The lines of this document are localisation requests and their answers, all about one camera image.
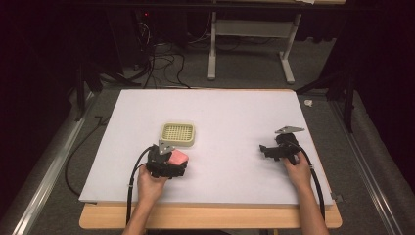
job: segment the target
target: human arm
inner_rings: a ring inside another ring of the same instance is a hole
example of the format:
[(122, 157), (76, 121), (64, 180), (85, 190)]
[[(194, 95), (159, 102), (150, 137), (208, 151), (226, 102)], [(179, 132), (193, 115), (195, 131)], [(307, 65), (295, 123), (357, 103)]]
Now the human arm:
[(145, 233), (147, 219), (161, 196), (167, 179), (166, 177), (154, 178), (145, 165), (140, 166), (138, 173), (139, 200), (122, 235), (142, 235)]
[(300, 160), (298, 164), (292, 165), (288, 159), (284, 159), (284, 165), (299, 196), (302, 234), (329, 234), (311, 188), (311, 171), (308, 162), (302, 152), (298, 152), (297, 156)]

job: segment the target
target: white tabletop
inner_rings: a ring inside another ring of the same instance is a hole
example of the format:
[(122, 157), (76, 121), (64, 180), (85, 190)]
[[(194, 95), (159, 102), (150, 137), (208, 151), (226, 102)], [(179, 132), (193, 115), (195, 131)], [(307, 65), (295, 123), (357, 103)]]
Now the white tabletop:
[(126, 202), (135, 162), (147, 147), (158, 144), (162, 126), (171, 121), (193, 123), (196, 137), (192, 147), (177, 148), (189, 156), (188, 167), (183, 177), (167, 182), (161, 203), (296, 205), (283, 163), (266, 158), (258, 147), (275, 147), (274, 131), (290, 125), (305, 128), (296, 137), (314, 164), (325, 204), (333, 204), (291, 90), (121, 91), (79, 200)]

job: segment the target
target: pink object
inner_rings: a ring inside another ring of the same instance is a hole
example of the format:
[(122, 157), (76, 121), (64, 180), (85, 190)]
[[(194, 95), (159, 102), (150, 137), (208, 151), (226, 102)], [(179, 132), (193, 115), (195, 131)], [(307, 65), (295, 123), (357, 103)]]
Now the pink object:
[(178, 150), (173, 150), (171, 152), (171, 157), (168, 160), (170, 165), (181, 165), (184, 162), (189, 161), (189, 157)]

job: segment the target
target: human hand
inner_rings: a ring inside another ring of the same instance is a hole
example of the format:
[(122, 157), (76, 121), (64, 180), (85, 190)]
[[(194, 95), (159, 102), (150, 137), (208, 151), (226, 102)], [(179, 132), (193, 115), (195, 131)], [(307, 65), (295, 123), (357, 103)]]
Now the human hand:
[(298, 190), (304, 187), (311, 187), (311, 171), (307, 159), (302, 151), (297, 153), (297, 157), (299, 157), (299, 163), (296, 165), (292, 165), (287, 158), (283, 160), (290, 180)]
[(143, 164), (140, 166), (138, 173), (138, 195), (139, 201), (153, 205), (159, 199), (168, 178), (154, 178)]

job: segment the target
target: table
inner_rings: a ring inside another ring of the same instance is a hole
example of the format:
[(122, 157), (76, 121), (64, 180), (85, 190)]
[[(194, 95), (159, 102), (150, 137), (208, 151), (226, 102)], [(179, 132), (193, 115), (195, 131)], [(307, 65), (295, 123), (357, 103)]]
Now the table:
[[(269, 162), (258, 150), (258, 144), (275, 143), (273, 131), (280, 124), (305, 127), (296, 136), (308, 152), (322, 185), (327, 224), (341, 226), (342, 219), (331, 199), (330, 187), (294, 91), (126, 90), (118, 98), (80, 197), (82, 202), (98, 202), (85, 205), (79, 222), (81, 227), (122, 228), (125, 225), (125, 203), (120, 201), (125, 201), (127, 182), (124, 179), (129, 178), (137, 151), (142, 149), (136, 145), (144, 146), (147, 143), (142, 142), (146, 140), (157, 141), (157, 126), (165, 117), (192, 119), (196, 141), (193, 147), (184, 150), (190, 156), (185, 176), (166, 184), (164, 195), (168, 196), (161, 197), (148, 228), (299, 227), (296, 192), (284, 167), (273, 160)], [(235, 165), (235, 160), (239, 167), (229, 170), (227, 166)], [(247, 172), (250, 177), (242, 177)], [(236, 184), (235, 179), (241, 177), (244, 183)], [(225, 187), (216, 190), (221, 184)]]
[[(316, 1), (294, 1), (294, 0), (233, 0), (231, 2), (255, 2), (255, 3), (290, 3), (304, 4), (304, 2), (314, 2), (315, 4), (341, 5), (346, 0), (316, 0)], [(260, 22), (260, 21), (239, 21), (239, 20), (219, 20), (216, 12), (211, 16), (210, 52), (208, 59), (207, 79), (216, 78), (216, 35), (237, 35), (254, 37), (279, 37), (287, 38), (286, 49), (279, 52), (279, 58), (283, 67), (287, 83), (294, 84), (294, 76), (288, 57), (300, 26), (301, 14), (297, 13), (292, 22)]]

